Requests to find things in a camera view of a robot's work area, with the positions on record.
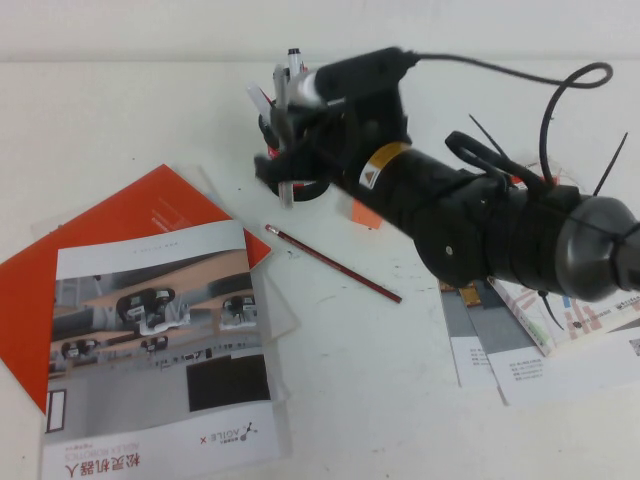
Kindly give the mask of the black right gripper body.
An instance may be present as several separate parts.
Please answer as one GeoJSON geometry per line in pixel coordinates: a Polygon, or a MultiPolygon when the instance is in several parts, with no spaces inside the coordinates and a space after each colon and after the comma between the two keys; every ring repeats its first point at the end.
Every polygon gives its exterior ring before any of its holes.
{"type": "Polygon", "coordinates": [[[357,181],[372,156],[390,144],[410,144],[399,88],[303,108],[310,136],[305,181],[357,181]]]}

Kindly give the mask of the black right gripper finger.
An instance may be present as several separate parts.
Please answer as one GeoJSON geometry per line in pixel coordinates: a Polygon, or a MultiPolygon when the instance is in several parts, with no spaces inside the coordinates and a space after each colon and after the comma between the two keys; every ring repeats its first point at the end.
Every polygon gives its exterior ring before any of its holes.
{"type": "Polygon", "coordinates": [[[298,148],[281,152],[275,158],[254,156],[255,176],[264,184],[321,181],[325,166],[313,149],[298,148]]]}
{"type": "Polygon", "coordinates": [[[278,150],[293,147],[315,121],[316,111],[308,108],[272,108],[270,128],[278,140],[278,150]]]}

